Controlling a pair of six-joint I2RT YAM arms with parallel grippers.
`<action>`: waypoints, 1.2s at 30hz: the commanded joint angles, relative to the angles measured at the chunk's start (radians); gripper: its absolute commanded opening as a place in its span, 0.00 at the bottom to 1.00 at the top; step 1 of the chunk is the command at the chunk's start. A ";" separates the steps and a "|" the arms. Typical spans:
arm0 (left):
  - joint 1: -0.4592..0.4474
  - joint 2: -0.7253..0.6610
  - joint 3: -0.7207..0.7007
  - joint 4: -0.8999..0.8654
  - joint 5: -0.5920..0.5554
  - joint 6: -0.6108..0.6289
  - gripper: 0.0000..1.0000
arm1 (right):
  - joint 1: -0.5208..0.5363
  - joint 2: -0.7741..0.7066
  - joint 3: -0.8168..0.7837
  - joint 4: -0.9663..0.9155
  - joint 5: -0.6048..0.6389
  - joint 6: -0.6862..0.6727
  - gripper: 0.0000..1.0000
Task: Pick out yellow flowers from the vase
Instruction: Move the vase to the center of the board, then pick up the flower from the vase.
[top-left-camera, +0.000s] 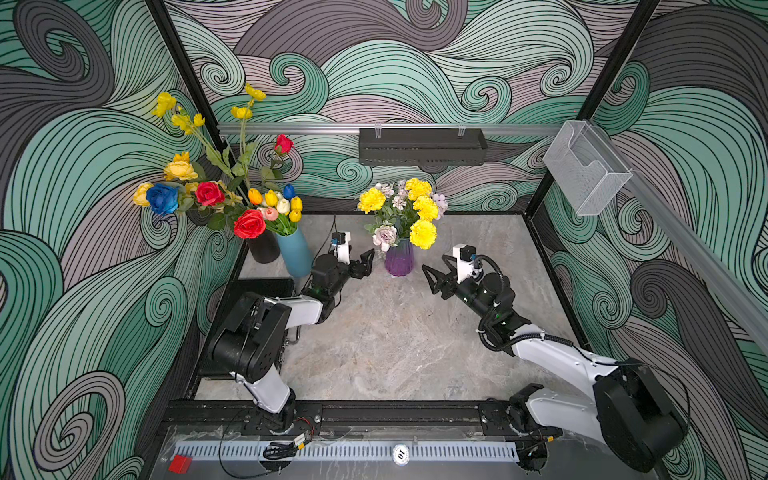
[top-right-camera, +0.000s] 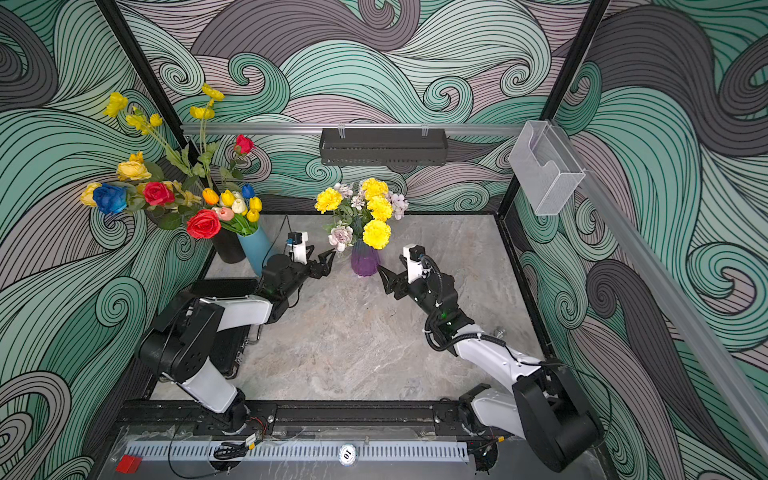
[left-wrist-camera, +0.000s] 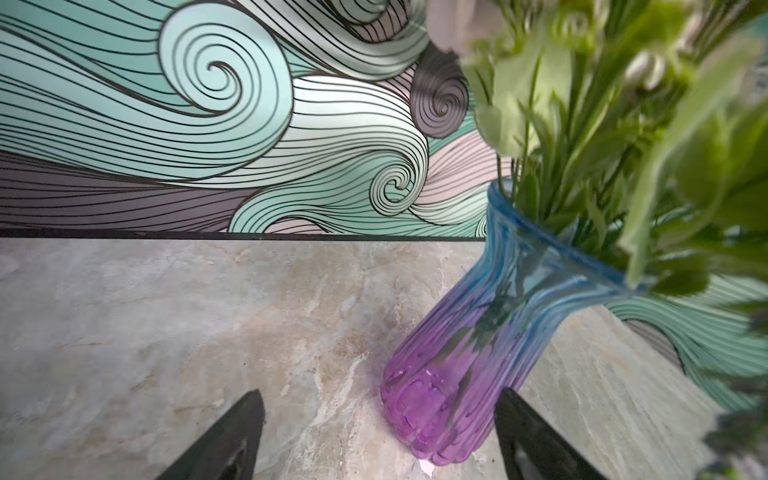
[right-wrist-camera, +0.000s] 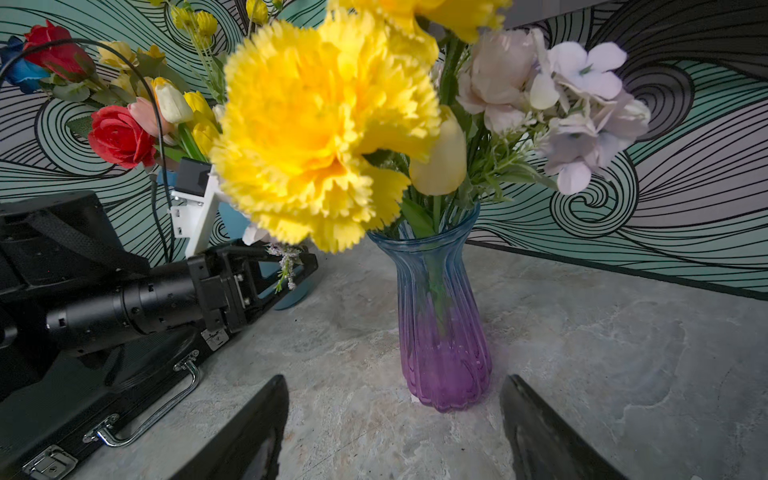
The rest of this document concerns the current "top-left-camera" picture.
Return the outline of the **purple glass vase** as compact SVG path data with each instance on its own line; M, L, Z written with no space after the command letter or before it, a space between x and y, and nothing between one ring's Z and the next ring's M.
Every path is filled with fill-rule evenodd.
M385 269L393 277L405 277L415 266L413 245L408 239L400 239L385 255Z

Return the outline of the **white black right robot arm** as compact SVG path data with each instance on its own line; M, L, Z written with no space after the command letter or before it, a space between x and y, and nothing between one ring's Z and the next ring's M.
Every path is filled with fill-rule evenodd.
M690 414L679 411L658 370L637 359L598 355L532 323L515 310L509 278L472 246L459 244L442 260L445 272L422 268L430 291L444 300L455 297L478 315L476 333L487 350L536 364L578 391L559 394L531 383L510 398L510 426L527 438L518 451L522 466L533 466L529 457L545 460L545 444L570 432L648 473L686 439Z

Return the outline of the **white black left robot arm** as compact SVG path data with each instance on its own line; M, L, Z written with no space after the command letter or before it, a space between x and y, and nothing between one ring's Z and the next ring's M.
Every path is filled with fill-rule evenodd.
M314 261L309 284L299 295L245 292L214 330L205 349L207 359L250 394L267 429L284 432L294 421L296 396L276 366L285 332L327 320L346 282L372 273L374 254L369 249L348 261L337 253L323 254Z

